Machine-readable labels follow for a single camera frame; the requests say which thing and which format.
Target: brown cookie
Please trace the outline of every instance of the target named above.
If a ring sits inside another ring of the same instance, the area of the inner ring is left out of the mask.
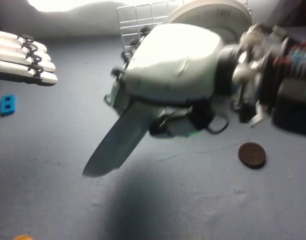
[[[238,149],[238,158],[245,166],[260,169],[265,165],[267,156],[262,146],[255,142],[247,142]]]

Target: gray blade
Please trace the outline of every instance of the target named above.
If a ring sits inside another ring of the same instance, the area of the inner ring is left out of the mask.
[[[134,102],[99,144],[86,164],[83,176],[100,177],[121,167],[162,110],[160,106]]]

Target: table surface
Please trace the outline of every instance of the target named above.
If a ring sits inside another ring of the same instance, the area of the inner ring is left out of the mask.
[[[0,81],[17,112],[0,117],[0,240],[306,240],[306,137],[249,128],[230,113],[220,135],[146,135],[125,164],[82,176],[118,119],[104,102],[121,66],[118,37],[43,41],[56,65],[52,87]],[[241,164],[245,142],[267,164]]]

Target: dish rack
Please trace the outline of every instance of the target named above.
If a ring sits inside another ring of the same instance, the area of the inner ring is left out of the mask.
[[[185,0],[169,0],[155,3],[122,6],[116,9],[117,18],[119,22],[119,31],[122,38],[123,48],[128,54],[129,49],[134,45],[130,42],[134,38],[140,39],[142,33],[141,28],[146,26],[151,31],[155,26],[160,25],[167,16],[175,9],[181,7]],[[249,0],[241,2],[248,8]]]

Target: blue block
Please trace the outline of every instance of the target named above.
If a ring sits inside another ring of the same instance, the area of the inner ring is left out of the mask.
[[[15,113],[16,107],[16,99],[13,94],[5,95],[1,97],[1,115],[11,115]]]

